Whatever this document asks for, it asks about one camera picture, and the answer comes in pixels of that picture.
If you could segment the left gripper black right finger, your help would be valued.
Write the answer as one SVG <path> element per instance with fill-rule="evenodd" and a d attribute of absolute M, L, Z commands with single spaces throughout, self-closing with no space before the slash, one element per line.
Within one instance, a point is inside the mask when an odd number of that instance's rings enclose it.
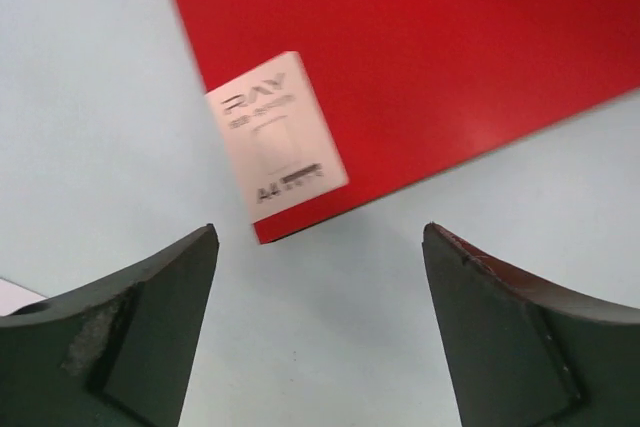
<path fill-rule="evenodd" d="M 636 426 L 639 311 L 429 223 L 426 275 L 464 426 Z"/>

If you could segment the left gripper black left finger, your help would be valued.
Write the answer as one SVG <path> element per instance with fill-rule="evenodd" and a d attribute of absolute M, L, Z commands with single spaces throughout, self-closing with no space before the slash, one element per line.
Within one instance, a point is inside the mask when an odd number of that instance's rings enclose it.
<path fill-rule="evenodd" d="M 3 316 L 2 425 L 178 425 L 218 251 L 207 224 Z"/>

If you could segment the red and black file folder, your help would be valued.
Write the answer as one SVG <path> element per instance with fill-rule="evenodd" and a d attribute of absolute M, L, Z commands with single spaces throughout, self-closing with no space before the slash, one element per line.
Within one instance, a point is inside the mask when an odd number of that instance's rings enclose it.
<path fill-rule="evenodd" d="M 348 182 L 265 219 L 270 243 L 639 85 L 639 0 L 175 0 L 223 122 L 249 119 L 299 54 Z"/>

